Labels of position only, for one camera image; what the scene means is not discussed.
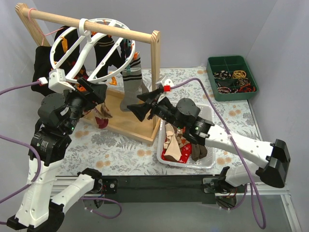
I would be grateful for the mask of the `white round clip hanger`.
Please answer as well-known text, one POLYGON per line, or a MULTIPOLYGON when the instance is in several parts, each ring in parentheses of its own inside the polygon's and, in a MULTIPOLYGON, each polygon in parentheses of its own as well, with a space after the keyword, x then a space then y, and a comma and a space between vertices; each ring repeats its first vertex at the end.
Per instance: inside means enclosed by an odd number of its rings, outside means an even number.
MULTIPOLYGON (((95 50, 94 46, 95 44, 104 36, 109 36, 112 38, 110 33, 99 33, 99 32, 94 32, 85 30, 81 25, 78 26, 78 28, 75 27, 70 27, 66 29, 54 42, 51 48, 50 52, 50 63, 52 65, 52 69, 60 69, 60 66, 64 63, 64 61, 70 56, 70 54, 75 50, 75 48, 79 45, 80 46, 80 54, 79 57, 73 66, 73 68, 66 74, 66 81, 71 82, 71 83, 76 83, 77 80, 74 80, 74 76, 79 72, 81 67, 84 65, 84 62, 89 55, 89 52, 91 50, 95 50), (69 49, 64 49, 65 55, 59 60, 59 61, 54 61, 54 55, 56 52, 56 47, 60 42, 63 42, 65 40, 64 36, 69 34, 71 31, 74 29, 77 29, 79 38, 77 41, 71 46, 69 49)), ((92 73, 89 75, 89 78, 87 79, 91 83, 95 84, 102 84, 106 82, 107 80, 111 79, 113 76, 118 75, 119 73, 122 74, 122 71, 126 69, 126 67, 130 64, 131 60, 133 59, 133 56, 136 52, 135 50, 135 41, 131 40, 132 42, 132 50, 131 54, 129 57, 126 58, 125 63, 119 67, 116 68, 115 66, 110 66, 108 67, 108 74, 103 77, 97 77, 98 71, 105 65, 106 61, 109 59, 111 54, 114 52, 115 49, 118 50, 119 55, 120 55, 120 42, 123 39, 128 39, 128 38, 122 38, 118 37, 118 39, 115 41, 114 39, 114 46, 110 49, 110 51, 107 53, 107 55, 103 58, 103 60, 100 62, 100 64, 92 71, 92 73)))

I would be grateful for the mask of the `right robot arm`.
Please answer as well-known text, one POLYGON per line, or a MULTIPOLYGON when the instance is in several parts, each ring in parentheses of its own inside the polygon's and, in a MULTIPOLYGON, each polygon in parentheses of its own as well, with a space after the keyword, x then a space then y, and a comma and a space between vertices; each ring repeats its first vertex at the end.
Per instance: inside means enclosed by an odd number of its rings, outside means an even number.
POLYGON ((137 96, 143 103, 128 105, 139 121, 158 116, 167 123, 184 130, 184 137, 192 144, 218 148, 237 154, 251 162, 237 168, 224 167, 211 188, 229 192, 250 182, 263 182, 274 188, 283 188, 290 165, 290 154, 285 141, 254 140, 226 132, 222 127, 200 117, 200 108, 189 98, 172 105, 161 89, 137 96))

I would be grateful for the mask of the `beige orange green argyle sock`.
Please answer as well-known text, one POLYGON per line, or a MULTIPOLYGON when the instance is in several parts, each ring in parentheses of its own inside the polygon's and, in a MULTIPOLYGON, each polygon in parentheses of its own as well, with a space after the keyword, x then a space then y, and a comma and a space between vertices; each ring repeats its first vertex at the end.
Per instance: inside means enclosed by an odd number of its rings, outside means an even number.
POLYGON ((112 118, 112 115, 111 115, 111 113, 110 113, 110 111, 107 108, 105 103, 102 103, 100 105, 100 113, 101 113, 103 119, 110 119, 110 118, 112 118))

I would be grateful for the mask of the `orange clothes clip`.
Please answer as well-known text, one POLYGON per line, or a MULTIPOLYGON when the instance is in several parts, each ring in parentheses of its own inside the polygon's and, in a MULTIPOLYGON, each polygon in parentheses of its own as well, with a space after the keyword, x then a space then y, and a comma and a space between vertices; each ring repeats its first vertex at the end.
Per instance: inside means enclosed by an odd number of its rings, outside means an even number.
MULTIPOLYGON (((79 70, 79 72, 74 76, 74 80, 78 80, 79 78, 84 78, 85 80, 87 80, 89 78, 87 72, 86 72, 86 69, 85 69, 85 66, 83 65, 81 67, 81 69, 79 70)), ((79 83, 75 83, 74 86, 81 92, 85 92, 86 89, 80 85, 79 83)))

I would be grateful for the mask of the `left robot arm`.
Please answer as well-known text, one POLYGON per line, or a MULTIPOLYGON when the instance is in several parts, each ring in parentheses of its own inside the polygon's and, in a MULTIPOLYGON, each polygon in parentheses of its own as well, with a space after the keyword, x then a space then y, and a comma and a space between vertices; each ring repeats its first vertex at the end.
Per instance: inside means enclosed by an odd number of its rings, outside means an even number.
POLYGON ((73 133, 84 112, 104 103, 106 85, 96 85, 79 78, 80 88, 45 96, 38 109, 39 120, 29 145, 29 171, 20 208, 5 225, 18 231, 56 232, 65 213, 88 192, 102 190, 102 174, 87 168, 58 195, 51 191, 56 173, 71 143, 73 133))

